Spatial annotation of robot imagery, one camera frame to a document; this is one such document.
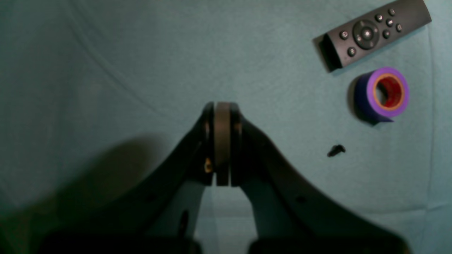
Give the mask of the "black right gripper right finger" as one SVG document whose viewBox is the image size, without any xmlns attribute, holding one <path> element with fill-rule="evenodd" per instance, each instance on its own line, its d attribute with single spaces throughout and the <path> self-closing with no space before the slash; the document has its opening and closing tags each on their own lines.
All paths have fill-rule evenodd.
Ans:
<svg viewBox="0 0 452 254">
<path fill-rule="evenodd" d="M 410 254 L 399 235 L 323 194 L 232 104 L 231 185 L 252 204 L 249 254 Z"/>
</svg>

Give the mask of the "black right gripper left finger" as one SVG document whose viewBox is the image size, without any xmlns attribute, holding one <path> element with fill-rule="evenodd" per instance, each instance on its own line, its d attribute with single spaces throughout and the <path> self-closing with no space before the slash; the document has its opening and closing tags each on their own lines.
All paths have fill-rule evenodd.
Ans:
<svg viewBox="0 0 452 254">
<path fill-rule="evenodd" d="M 167 159 L 133 190 L 50 234 L 39 254 L 201 254 L 193 239 L 207 186 L 231 183 L 232 104 L 208 103 Z"/>
</svg>

